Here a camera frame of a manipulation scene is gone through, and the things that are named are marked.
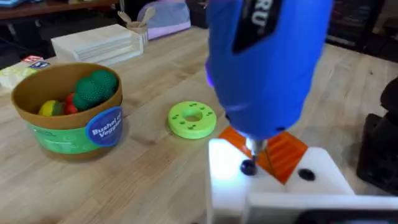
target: blue circular label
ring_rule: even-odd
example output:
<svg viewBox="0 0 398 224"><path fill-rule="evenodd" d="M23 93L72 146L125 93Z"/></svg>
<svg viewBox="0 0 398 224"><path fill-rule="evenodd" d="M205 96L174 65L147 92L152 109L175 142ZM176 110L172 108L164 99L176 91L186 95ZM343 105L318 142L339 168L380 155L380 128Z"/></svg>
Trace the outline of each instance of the blue circular label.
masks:
<svg viewBox="0 0 398 224"><path fill-rule="evenodd" d="M94 144L113 146L122 136L123 113L120 106L112 107L95 116L86 125L86 135Z"/></svg>

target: black screw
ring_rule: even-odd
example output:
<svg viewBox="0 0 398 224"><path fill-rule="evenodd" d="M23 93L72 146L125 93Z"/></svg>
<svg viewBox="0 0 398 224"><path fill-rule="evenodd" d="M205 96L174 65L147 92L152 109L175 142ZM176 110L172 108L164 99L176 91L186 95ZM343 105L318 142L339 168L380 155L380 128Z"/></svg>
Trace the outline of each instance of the black screw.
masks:
<svg viewBox="0 0 398 224"><path fill-rule="evenodd" d="M309 169L299 169L298 176L307 181L315 180L315 174Z"/></svg>
<svg viewBox="0 0 398 224"><path fill-rule="evenodd" d="M241 164L241 171L248 176L257 174L256 163L251 159L244 160Z"/></svg>

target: red toy tomato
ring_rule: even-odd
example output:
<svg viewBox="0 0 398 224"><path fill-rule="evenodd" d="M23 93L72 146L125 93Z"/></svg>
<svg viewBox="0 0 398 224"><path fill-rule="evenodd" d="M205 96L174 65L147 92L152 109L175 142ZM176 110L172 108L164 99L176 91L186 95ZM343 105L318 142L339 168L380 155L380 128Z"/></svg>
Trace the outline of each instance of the red toy tomato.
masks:
<svg viewBox="0 0 398 224"><path fill-rule="evenodd" d="M75 93L71 93L68 95L67 99L65 100L65 102L67 102L67 104L72 104L74 94Z"/></svg>
<svg viewBox="0 0 398 224"><path fill-rule="evenodd" d="M65 114L74 114L77 113L78 110L76 109L75 105L73 105L73 103L67 103L64 112Z"/></svg>

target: yellow toy pepper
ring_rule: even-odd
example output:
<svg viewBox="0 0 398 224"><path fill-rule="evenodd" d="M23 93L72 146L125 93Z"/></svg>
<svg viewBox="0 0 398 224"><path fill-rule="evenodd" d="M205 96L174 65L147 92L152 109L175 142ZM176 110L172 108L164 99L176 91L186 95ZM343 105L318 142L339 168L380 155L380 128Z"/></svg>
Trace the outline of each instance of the yellow toy pepper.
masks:
<svg viewBox="0 0 398 224"><path fill-rule="evenodd" d="M57 100L46 101L39 110L39 115L42 116L57 116L63 115L64 103L60 103Z"/></svg>

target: toy food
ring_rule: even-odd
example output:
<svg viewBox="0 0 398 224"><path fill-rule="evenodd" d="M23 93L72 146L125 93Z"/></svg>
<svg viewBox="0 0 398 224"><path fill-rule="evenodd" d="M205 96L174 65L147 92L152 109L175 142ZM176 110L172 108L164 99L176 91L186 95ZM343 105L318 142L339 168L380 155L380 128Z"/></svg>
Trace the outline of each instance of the toy food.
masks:
<svg viewBox="0 0 398 224"><path fill-rule="evenodd" d="M73 103L73 96L75 93L71 93L67 96L67 99L65 100L65 102L68 103Z"/></svg>
<svg viewBox="0 0 398 224"><path fill-rule="evenodd" d="M111 72L97 70L89 77L79 80L72 102L78 111L88 110L110 99L117 85L118 79Z"/></svg>
<svg viewBox="0 0 398 224"><path fill-rule="evenodd" d="M39 115L42 116L58 116L63 115L64 103L60 103L57 100L46 101L39 110Z"/></svg>
<svg viewBox="0 0 398 224"><path fill-rule="evenodd" d="M65 111L64 111L65 114L74 114L77 112L79 112L79 111L77 110L75 105L73 105L73 103L67 103L67 105L65 106Z"/></svg>

